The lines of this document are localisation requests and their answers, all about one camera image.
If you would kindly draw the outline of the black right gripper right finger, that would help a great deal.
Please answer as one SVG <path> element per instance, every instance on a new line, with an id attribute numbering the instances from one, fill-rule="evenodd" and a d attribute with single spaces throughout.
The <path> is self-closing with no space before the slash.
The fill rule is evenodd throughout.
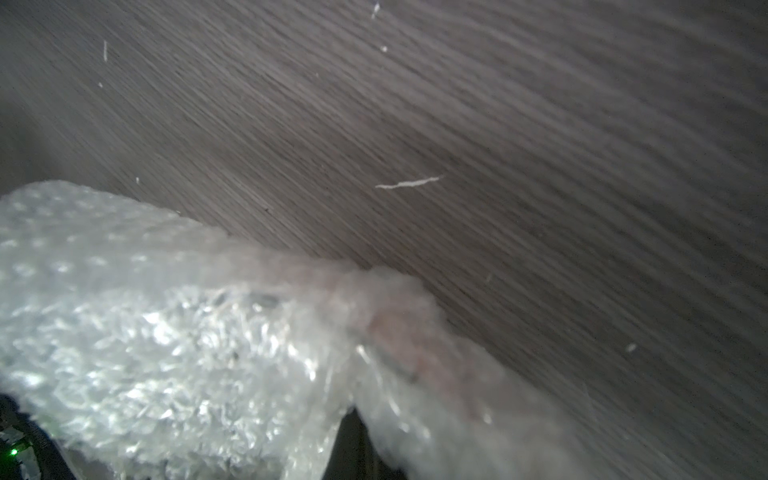
<path id="1" fill-rule="evenodd" d="M 406 480 L 400 470 L 386 465 L 371 443 L 358 412 L 342 420 L 323 480 Z"/>

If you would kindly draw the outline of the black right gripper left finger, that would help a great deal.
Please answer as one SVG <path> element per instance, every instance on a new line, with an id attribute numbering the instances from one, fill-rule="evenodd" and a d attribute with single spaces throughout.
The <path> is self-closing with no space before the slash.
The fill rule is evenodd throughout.
<path id="1" fill-rule="evenodd" d="M 1 480 L 75 480 L 51 439 L 1 395 Z"/>

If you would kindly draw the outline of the bubble wrap sheet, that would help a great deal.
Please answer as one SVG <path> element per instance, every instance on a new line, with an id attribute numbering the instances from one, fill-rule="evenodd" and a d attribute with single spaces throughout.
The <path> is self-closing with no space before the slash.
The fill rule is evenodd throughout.
<path id="1" fill-rule="evenodd" d="M 419 280 L 63 181 L 1 200 L 1 389 L 126 479 L 319 479 L 352 410 L 411 479 L 589 477 Z"/>

